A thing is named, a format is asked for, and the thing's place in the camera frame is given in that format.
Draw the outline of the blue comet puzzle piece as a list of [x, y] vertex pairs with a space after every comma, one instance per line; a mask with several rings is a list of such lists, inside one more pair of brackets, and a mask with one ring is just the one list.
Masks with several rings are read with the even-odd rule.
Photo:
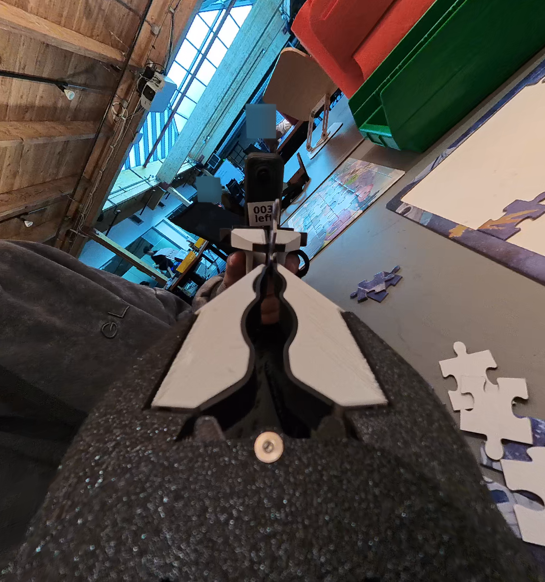
[[516, 199], [505, 206], [498, 219], [488, 219], [477, 228], [457, 223], [445, 236], [464, 244], [505, 242], [521, 231], [520, 223], [545, 215], [545, 191], [531, 200]]

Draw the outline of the grey sweater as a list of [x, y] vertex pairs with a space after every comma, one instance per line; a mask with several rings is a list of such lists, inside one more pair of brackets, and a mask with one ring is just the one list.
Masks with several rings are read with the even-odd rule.
[[393, 519], [363, 517], [346, 485], [393, 477], [377, 435], [379, 413], [402, 413], [387, 364], [391, 348], [352, 313], [337, 316], [392, 409], [314, 412], [342, 434], [281, 429], [278, 483], [252, 446], [232, 436], [240, 389], [211, 404], [218, 414], [151, 407], [176, 356], [198, 331], [200, 310], [39, 243], [0, 240], [2, 426], [48, 429], [41, 439], [0, 431], [0, 581], [238, 581], [262, 542], [324, 517], [288, 558], [313, 579], [348, 566], [346, 580], [385, 581]]

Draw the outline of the green plastic bin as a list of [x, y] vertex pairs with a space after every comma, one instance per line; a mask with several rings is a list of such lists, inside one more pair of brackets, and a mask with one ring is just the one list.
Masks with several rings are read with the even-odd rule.
[[545, 47], [545, 1], [435, 1], [349, 99], [360, 133], [425, 152]]

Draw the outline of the pile of jigsaw puzzle pieces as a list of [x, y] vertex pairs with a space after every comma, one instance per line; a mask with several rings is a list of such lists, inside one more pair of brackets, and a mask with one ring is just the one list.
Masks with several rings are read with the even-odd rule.
[[489, 350], [468, 353], [455, 342], [454, 358], [439, 361], [444, 377], [457, 383], [448, 396], [460, 413], [460, 429], [485, 438], [481, 464], [498, 471], [504, 485], [485, 479], [492, 497], [516, 536], [545, 548], [545, 420], [518, 416], [515, 399], [527, 399], [523, 378], [498, 378], [488, 369], [497, 364]]

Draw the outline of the blue framed puzzle board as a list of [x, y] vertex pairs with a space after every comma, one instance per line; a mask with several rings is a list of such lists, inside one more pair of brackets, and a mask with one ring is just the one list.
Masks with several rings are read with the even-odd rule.
[[[477, 228], [545, 191], [544, 76], [545, 57], [386, 207], [447, 238], [457, 223]], [[545, 215], [520, 228], [505, 242], [452, 241], [545, 285]]]

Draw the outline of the plain blue puzzle piece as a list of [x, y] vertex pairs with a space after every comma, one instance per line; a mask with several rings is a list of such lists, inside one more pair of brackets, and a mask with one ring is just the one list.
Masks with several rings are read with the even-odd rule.
[[270, 226], [265, 244], [265, 274], [267, 280], [273, 281], [277, 272], [276, 239], [278, 233], [278, 221], [281, 214], [281, 200], [276, 199], [273, 203], [272, 225]]

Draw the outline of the white ceiling device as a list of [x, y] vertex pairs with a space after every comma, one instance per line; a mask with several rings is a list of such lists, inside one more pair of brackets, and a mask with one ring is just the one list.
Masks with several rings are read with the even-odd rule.
[[177, 84], [161, 71], [147, 66], [138, 81], [140, 105], [148, 112], [161, 113], [172, 101]]

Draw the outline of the plywood chair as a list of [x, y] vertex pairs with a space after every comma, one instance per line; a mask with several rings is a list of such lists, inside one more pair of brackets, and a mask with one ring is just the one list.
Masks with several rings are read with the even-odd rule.
[[337, 85], [311, 56], [284, 48], [270, 77], [263, 102], [273, 104], [286, 118], [305, 122], [321, 99]]

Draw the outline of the red plastic bin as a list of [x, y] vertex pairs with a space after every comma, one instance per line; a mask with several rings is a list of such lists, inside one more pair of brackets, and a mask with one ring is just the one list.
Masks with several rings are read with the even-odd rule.
[[347, 98], [435, 1], [305, 1], [292, 32]]

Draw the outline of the pink dinosaur puzzle board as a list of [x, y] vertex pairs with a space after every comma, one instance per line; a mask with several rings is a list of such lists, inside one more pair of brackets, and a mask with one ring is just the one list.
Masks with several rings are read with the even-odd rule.
[[307, 234], [304, 251], [312, 259], [404, 174], [348, 158], [294, 210], [287, 209], [282, 225]]

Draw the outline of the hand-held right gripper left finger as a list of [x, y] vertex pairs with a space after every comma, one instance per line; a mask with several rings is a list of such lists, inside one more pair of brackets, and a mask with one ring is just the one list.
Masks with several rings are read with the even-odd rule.
[[264, 271], [265, 266], [256, 267], [197, 311], [154, 396], [153, 409], [204, 410], [248, 381], [255, 353], [246, 320], [257, 305], [254, 286]]

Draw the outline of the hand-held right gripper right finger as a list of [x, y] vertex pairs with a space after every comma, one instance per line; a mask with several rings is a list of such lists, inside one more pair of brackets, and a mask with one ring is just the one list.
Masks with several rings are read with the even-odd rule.
[[275, 267], [284, 367], [292, 382], [343, 409], [387, 398], [351, 334], [343, 310], [284, 266]]

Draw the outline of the person's left hand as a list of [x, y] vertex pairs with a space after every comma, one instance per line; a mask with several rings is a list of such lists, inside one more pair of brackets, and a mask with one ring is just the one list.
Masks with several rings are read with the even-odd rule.
[[[284, 267], [295, 274], [298, 272], [300, 257], [296, 252], [286, 255]], [[243, 251], [235, 251], [226, 261], [226, 271], [223, 279], [225, 289], [230, 288], [246, 274], [246, 255]], [[280, 303], [275, 295], [275, 284], [271, 276], [267, 278], [267, 293], [261, 302], [261, 322], [263, 325], [276, 324], [279, 321]]]

